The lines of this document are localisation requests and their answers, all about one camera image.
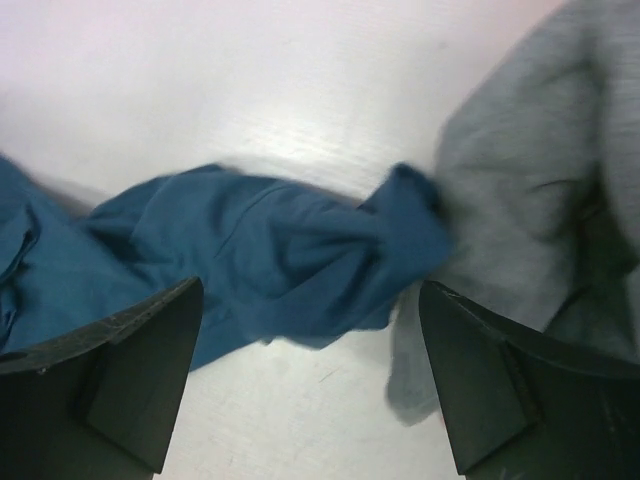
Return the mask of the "dark teal t shirt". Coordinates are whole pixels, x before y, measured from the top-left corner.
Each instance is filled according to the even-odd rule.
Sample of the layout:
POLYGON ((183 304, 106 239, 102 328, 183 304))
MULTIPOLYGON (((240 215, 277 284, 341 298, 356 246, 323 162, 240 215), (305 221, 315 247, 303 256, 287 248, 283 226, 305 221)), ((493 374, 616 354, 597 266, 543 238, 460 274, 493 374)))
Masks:
POLYGON ((257 341, 321 348, 388 325, 397 296, 451 250, 433 184, 395 166, 362 204, 206 165, 69 214, 1 163, 1 348, 17 351, 197 277, 192 365, 257 341))

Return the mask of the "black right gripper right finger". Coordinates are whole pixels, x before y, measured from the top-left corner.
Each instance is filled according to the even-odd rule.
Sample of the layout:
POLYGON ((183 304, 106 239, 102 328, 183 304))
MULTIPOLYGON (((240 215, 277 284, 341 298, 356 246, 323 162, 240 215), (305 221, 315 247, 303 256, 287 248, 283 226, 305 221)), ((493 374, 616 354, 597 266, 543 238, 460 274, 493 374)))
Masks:
POLYGON ((467 479, 636 479, 639 367, 426 281, 421 329, 467 479))

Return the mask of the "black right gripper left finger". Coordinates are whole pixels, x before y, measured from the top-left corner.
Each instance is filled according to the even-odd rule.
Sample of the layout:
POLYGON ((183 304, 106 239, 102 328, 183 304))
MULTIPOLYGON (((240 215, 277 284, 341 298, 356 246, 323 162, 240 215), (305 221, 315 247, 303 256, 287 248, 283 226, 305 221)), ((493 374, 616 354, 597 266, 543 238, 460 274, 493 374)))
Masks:
POLYGON ((161 473, 192 361, 203 286, 186 279, 1 358, 4 479, 161 473))

